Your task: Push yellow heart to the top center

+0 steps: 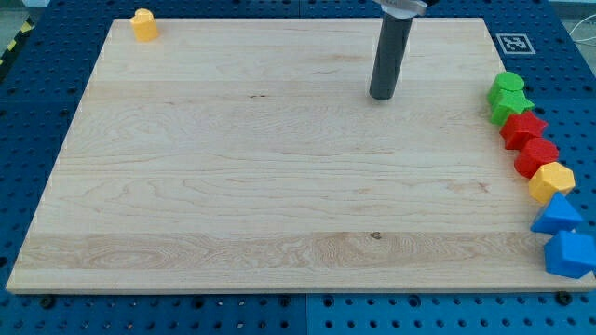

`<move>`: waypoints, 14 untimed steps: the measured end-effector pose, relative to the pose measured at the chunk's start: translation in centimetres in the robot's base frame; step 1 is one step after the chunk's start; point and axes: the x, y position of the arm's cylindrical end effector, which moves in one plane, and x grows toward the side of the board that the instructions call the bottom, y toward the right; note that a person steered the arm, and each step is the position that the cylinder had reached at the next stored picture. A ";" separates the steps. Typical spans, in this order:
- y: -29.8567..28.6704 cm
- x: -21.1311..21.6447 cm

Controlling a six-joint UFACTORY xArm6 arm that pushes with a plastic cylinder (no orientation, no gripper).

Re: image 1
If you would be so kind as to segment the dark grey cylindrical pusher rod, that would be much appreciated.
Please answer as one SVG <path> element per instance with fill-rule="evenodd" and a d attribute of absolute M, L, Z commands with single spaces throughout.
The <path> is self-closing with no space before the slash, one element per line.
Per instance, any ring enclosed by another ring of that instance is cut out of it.
<path fill-rule="evenodd" d="M 378 101 L 388 101 L 395 93 L 412 23 L 412 18 L 383 17 L 369 88 Z"/>

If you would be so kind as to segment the silver metal rod mount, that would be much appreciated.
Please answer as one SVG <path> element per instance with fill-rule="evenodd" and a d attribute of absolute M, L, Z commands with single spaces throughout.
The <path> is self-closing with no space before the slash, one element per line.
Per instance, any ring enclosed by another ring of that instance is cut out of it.
<path fill-rule="evenodd" d="M 427 4 L 421 0 L 373 0 L 382 10 L 393 17 L 423 16 Z"/>

